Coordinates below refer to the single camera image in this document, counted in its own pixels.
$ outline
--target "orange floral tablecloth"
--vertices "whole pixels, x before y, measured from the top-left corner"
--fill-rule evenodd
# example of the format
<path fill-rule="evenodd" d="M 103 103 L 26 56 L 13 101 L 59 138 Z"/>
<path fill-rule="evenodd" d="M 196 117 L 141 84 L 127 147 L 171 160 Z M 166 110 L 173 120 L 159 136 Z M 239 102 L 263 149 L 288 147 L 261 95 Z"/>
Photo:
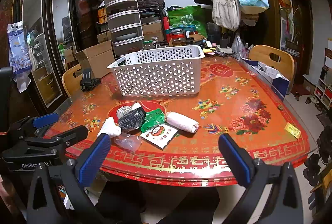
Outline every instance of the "orange floral tablecloth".
<path fill-rule="evenodd" d="M 195 134 L 179 131 L 163 150 L 144 139 L 135 153 L 113 144 L 102 170 L 155 184 L 236 184 L 218 149 L 218 137 L 224 132 L 253 158 L 276 165 L 287 161 L 293 161 L 295 166 L 303 163 L 310 151 L 307 133 L 256 74 L 232 58 L 203 58 L 200 83 L 196 95 L 125 98 L 110 73 L 91 92 L 78 92 L 72 106 L 46 137 L 86 126 L 87 139 L 67 149 L 68 156 L 76 158 L 93 143 L 106 118 L 112 116 L 117 122 L 119 107 L 139 101 L 145 111 L 161 108 L 164 112 L 178 112 L 198 121 L 200 127 Z M 301 130 L 298 140 L 284 130 L 287 122 Z"/>

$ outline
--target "yellow packet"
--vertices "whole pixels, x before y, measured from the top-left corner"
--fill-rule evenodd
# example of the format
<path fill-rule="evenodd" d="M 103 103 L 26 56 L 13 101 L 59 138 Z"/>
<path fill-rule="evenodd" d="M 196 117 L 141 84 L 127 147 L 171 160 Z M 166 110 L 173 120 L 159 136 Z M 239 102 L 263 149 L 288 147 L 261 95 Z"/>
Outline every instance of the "yellow packet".
<path fill-rule="evenodd" d="M 287 123 L 285 130 L 288 131 L 291 135 L 293 135 L 296 139 L 300 138 L 301 136 L 301 131 L 289 122 Z"/>

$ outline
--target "light green bag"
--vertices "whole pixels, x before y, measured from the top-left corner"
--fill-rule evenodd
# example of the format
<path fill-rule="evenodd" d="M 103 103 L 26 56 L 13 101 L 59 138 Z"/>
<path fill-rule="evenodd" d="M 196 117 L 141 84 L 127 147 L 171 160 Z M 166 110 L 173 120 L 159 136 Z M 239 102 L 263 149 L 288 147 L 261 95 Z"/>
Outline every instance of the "light green bag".
<path fill-rule="evenodd" d="M 173 28 L 195 25 L 198 34 L 207 37 L 205 28 L 205 16 L 200 5 L 187 6 L 185 8 L 168 11 L 169 25 Z"/>

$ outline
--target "white plastic basket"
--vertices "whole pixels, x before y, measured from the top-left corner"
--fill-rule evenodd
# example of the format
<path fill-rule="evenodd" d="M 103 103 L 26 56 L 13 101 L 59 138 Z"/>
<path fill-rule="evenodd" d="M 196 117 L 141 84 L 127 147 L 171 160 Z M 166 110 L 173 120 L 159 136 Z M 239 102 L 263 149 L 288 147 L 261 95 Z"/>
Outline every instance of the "white plastic basket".
<path fill-rule="evenodd" d="M 174 46 L 130 53 L 107 68 L 123 96 L 195 94 L 203 57 L 200 46 Z"/>

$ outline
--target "canvas tote bag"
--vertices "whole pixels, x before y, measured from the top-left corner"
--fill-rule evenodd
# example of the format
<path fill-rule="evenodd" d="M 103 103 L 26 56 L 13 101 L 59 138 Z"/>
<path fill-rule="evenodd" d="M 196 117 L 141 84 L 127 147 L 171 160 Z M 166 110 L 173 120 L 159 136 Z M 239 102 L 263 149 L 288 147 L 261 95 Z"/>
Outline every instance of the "canvas tote bag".
<path fill-rule="evenodd" d="M 213 0 L 212 19 L 218 26 L 236 31 L 241 22 L 239 0 Z"/>

